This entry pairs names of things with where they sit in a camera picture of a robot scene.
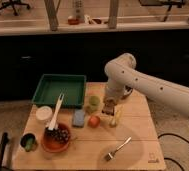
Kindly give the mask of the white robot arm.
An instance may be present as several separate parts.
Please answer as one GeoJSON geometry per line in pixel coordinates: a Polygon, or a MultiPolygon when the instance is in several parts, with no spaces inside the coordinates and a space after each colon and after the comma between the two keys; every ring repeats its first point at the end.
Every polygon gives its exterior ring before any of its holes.
{"type": "Polygon", "coordinates": [[[136,71],[135,67],[136,59],[130,53],[124,53],[105,65],[104,71],[108,77],[103,100],[105,113],[112,114],[112,109],[124,96],[125,87],[129,87],[189,119],[188,87],[146,75],[136,71]]]}

